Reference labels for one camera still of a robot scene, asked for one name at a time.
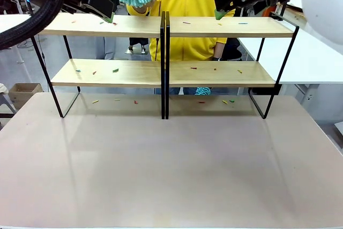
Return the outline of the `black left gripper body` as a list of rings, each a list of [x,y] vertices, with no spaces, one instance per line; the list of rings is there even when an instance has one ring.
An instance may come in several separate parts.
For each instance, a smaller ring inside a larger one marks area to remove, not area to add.
[[[85,0],[85,13],[94,14],[104,21],[111,17],[114,7],[112,0]]]

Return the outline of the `person's right hand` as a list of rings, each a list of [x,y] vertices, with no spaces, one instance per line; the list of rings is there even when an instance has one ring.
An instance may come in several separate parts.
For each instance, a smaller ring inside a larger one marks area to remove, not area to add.
[[[146,3],[143,7],[147,9],[152,8],[156,2],[160,2],[160,1],[161,0],[151,0],[148,3]]]

